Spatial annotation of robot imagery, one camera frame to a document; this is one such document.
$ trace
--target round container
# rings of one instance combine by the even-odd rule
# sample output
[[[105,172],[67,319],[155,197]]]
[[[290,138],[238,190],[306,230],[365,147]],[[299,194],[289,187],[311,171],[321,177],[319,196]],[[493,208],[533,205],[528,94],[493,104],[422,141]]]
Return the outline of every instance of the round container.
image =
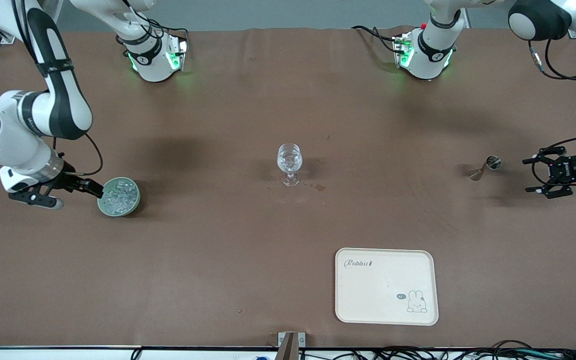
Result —
[[[501,169],[501,159],[494,155],[491,155],[486,158],[486,166],[490,170],[499,170]]]
[[[115,204],[110,203],[109,196],[113,195],[112,192],[121,191],[119,186],[127,187],[127,189],[130,189],[130,191],[132,191],[131,187],[133,185],[134,189],[137,191],[137,198],[130,200],[129,203],[122,203],[121,206],[119,206],[119,208],[117,203]],[[139,191],[139,186],[137,186],[137,183],[134,180],[132,180],[132,178],[115,177],[112,178],[111,180],[108,180],[108,182],[106,182],[103,185],[103,196],[102,198],[96,199],[96,205],[99,207],[99,210],[101,210],[103,214],[109,217],[123,217],[134,212],[134,210],[137,209],[137,206],[139,206],[139,200],[141,198],[142,194]]]

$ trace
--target black cable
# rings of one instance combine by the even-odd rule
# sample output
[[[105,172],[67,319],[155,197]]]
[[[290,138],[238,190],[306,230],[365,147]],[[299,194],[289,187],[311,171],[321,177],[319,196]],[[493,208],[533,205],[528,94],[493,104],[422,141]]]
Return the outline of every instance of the black cable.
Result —
[[[375,355],[375,357],[380,358],[381,360],[388,360],[388,358],[386,358],[384,355],[384,352],[381,350],[373,351],[372,353]]]
[[[414,346],[387,346],[383,348],[384,351],[390,351],[388,359],[400,358],[403,360],[437,360],[435,356],[426,349]],[[423,357],[420,353],[425,353],[430,358]]]
[[[26,36],[24,29],[26,28],[25,26],[21,25],[21,20],[19,19],[19,8],[17,5],[17,0],[10,0],[11,4],[12,4],[12,8],[13,8],[13,13],[14,13],[14,21],[16,22],[16,27],[19,30],[19,35],[21,36],[21,42],[23,43],[23,45],[25,46],[26,50],[28,51],[28,53],[30,54],[30,57],[32,57],[32,60],[34,61],[34,63],[37,63],[37,57],[35,55],[35,51],[32,49],[32,46],[30,44],[30,40],[28,39],[28,37]],[[22,0],[22,11],[23,11],[23,18],[27,19],[26,16],[26,1]]]
[[[386,43],[386,41],[393,41],[393,38],[389,38],[386,36],[382,36],[381,34],[379,34],[379,30],[377,30],[377,27],[374,26],[372,28],[372,30],[369,30],[367,27],[362,26],[362,25],[357,25],[357,26],[353,26],[351,27],[351,29],[355,29],[355,30],[366,30],[366,32],[368,32],[368,34],[372,35],[373,37],[379,39],[379,41],[381,41],[382,45],[390,50],[391,52],[395,53],[395,54],[400,54],[403,55],[404,52],[402,50],[395,50],[394,48],[391,48],[390,46],[388,46],[388,44]]]
[[[142,356],[142,348],[136,348],[130,354],[130,360],[138,360],[140,356]]]
[[[364,31],[368,32],[370,35],[372,35],[373,37],[381,37],[381,38],[384,39],[384,40],[393,41],[392,38],[379,35],[379,34],[373,32],[373,30],[370,30],[368,27],[365,27],[365,26],[363,26],[363,25],[356,25],[356,26],[351,27],[350,29],[353,29],[353,30],[364,30]]]
[[[26,0],[21,0],[21,8],[23,9],[22,18],[23,18],[23,29],[25,30],[25,39],[28,41],[28,46],[30,47],[30,55],[34,60],[34,63],[37,64],[37,55],[35,54],[35,50],[33,48],[32,40],[30,39],[30,28],[28,27],[28,11],[26,11]]]
[[[315,358],[315,359],[321,359],[321,360],[331,360],[331,358],[322,357],[322,356],[318,356],[318,355],[311,355],[309,353],[306,353],[306,351],[302,351],[301,355],[302,356],[308,356],[309,358]]]
[[[466,356],[468,356],[470,354],[481,353],[482,351],[485,351],[485,350],[486,350],[485,348],[473,348],[473,349],[464,351],[462,354],[458,355],[453,360],[463,360]]]
[[[384,47],[386,47],[386,49],[390,50],[391,52],[393,52],[395,54],[400,54],[400,55],[405,54],[405,52],[403,52],[402,50],[395,50],[394,48],[391,48],[390,46],[388,46],[388,44],[386,44],[386,41],[384,41],[384,37],[381,34],[379,34],[379,30],[377,30],[376,26],[373,27],[372,30],[373,30],[373,32],[375,32],[375,34],[377,34],[379,41],[381,41],[381,43],[383,44]]]
[[[526,354],[522,353],[519,350],[533,350],[531,347],[520,347],[520,348],[503,348],[499,350],[499,355],[506,356],[505,354],[510,354],[512,356],[516,356],[519,358],[525,357]],[[543,359],[543,360],[553,360],[552,356],[542,356],[535,353],[529,354],[531,358]]]
[[[502,346],[505,346],[505,344],[519,344],[521,346],[524,346],[526,348],[531,348],[530,345],[526,344],[525,342],[521,342],[521,341],[517,341],[517,340],[503,340],[503,341],[499,341],[498,343],[493,345],[494,351],[492,353],[492,359],[493,360],[499,360],[499,351],[501,350]]]
[[[339,356],[333,357],[332,360],[339,360],[339,359],[341,359],[341,358],[345,358],[346,356],[353,356],[353,357],[354,357],[355,354],[354,354],[354,353],[345,353],[345,354],[343,354],[343,355],[339,355]]]
[[[549,56],[550,53],[550,48],[551,48],[551,42],[553,40],[552,39],[548,39],[548,41],[546,42],[546,50],[544,52],[544,59],[546,60],[546,66],[548,66],[548,69],[550,69],[550,71],[552,71],[555,75],[559,76],[560,78],[564,79],[564,80],[574,80],[576,81],[576,75],[574,76],[566,76],[563,75],[562,73],[560,73],[559,71],[555,70],[555,68],[553,67],[553,65],[551,64],[551,59]]]
[[[146,27],[144,27],[144,25],[142,25],[141,23],[139,23],[139,26],[146,32],[146,34],[148,34],[148,36],[150,36],[151,38],[154,39],[162,39],[164,37],[164,29],[165,30],[170,30],[173,32],[176,31],[181,31],[185,33],[185,38],[182,38],[184,41],[188,41],[188,29],[186,29],[185,27],[168,27],[168,26],[164,26],[162,24],[160,24],[158,21],[153,20],[151,18],[148,18],[146,16],[143,16],[142,14],[138,13],[134,7],[132,5],[130,5],[130,2],[128,2],[128,0],[121,0],[126,7],[128,7],[128,9],[130,9],[135,16],[137,16],[138,18],[145,20],[147,23],[149,23],[149,25],[151,25],[151,27],[156,27],[158,29],[161,30],[161,35],[156,35],[157,32],[155,32],[155,35],[153,35],[148,29],[146,29]]]
[[[368,358],[366,356],[363,356],[361,353],[359,353],[356,350],[351,350],[352,354],[354,354],[354,357],[359,359],[359,360],[368,360]]]
[[[91,176],[91,175],[95,175],[96,173],[99,173],[101,171],[101,169],[104,168],[104,157],[101,155],[101,151],[99,150],[97,144],[95,143],[95,141],[92,139],[92,137],[90,137],[89,134],[85,134],[86,137],[89,139],[90,143],[92,144],[92,146],[94,146],[94,150],[96,150],[96,154],[99,157],[99,167],[98,169],[96,169],[95,171],[92,172],[84,172],[82,174],[80,174],[81,176]]]

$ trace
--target metal bracket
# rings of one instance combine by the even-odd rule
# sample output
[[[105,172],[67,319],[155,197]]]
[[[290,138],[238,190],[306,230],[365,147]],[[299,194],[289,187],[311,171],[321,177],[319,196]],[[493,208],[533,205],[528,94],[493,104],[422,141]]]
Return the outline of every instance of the metal bracket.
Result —
[[[179,41],[179,71],[184,71],[184,64],[186,63],[186,53],[188,52],[188,40]]]
[[[394,53],[395,56],[395,66],[397,69],[402,68],[402,62],[406,62],[409,59],[409,52],[412,50],[412,32],[406,32],[401,36],[392,37],[392,48],[396,51],[403,51],[406,54],[401,55],[398,52]]]
[[[286,336],[286,333],[292,333],[291,331],[282,331],[280,333],[277,333],[277,346],[280,347],[282,345],[282,342],[284,341],[284,337]],[[306,333],[305,332],[298,332],[297,333],[297,339],[299,340],[299,347],[305,347],[306,346]]]
[[[576,39],[576,32],[571,29],[568,29],[568,37],[570,39]]]
[[[468,14],[468,9],[466,7],[462,7],[461,9],[461,17],[463,18],[464,23],[466,23],[466,29],[470,29],[473,26],[471,25],[471,17]]]
[[[1,37],[0,41],[1,45],[12,45],[15,42],[14,36],[2,30],[0,30],[0,37]]]

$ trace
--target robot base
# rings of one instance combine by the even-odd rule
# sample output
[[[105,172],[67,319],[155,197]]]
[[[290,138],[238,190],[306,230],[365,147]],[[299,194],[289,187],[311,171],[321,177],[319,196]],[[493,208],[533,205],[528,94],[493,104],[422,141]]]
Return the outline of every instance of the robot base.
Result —
[[[401,35],[401,37],[393,38],[394,49],[404,52],[403,54],[395,53],[395,64],[398,69],[405,69],[416,78],[432,80],[448,66],[454,50],[450,50],[446,56],[438,54],[442,57],[438,61],[430,61],[428,55],[421,52],[417,45],[421,33],[422,29],[418,27]]]
[[[162,35],[161,32],[155,31],[155,33],[157,36]],[[151,64],[146,64],[147,59],[141,59],[139,55],[133,58],[131,54],[128,54],[128,58],[132,63],[132,69],[137,71],[141,78],[147,82],[163,82],[176,71],[184,70],[188,41],[171,34],[164,34],[161,41],[161,50],[152,59]]]

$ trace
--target wine glass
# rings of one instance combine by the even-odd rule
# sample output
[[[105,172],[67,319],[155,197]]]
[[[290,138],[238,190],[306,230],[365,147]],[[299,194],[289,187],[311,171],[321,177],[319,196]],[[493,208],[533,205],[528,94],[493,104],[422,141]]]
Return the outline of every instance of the wine glass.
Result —
[[[285,143],[277,152],[277,166],[283,171],[281,182],[287,187],[294,187],[299,183],[302,176],[299,174],[304,163],[302,151],[294,143]]]

